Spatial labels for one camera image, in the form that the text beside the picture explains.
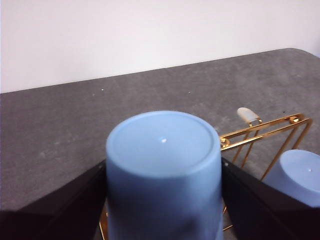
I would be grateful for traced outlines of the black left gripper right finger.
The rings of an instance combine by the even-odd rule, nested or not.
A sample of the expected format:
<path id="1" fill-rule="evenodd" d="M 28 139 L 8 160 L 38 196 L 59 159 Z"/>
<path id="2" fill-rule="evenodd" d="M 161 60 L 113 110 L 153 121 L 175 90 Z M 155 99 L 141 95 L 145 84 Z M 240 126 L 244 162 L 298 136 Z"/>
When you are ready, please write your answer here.
<path id="1" fill-rule="evenodd" d="M 221 159 L 222 197 L 239 240 L 318 240 L 320 209 Z"/>

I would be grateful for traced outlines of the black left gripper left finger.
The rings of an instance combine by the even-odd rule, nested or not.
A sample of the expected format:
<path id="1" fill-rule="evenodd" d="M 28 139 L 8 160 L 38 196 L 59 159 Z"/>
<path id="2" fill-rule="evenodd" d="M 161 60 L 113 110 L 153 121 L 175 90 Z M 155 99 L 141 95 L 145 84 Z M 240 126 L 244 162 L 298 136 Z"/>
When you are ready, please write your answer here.
<path id="1" fill-rule="evenodd" d="M 92 240 L 106 201 L 100 162 L 61 188 L 19 210 L 1 210 L 2 240 Z"/>

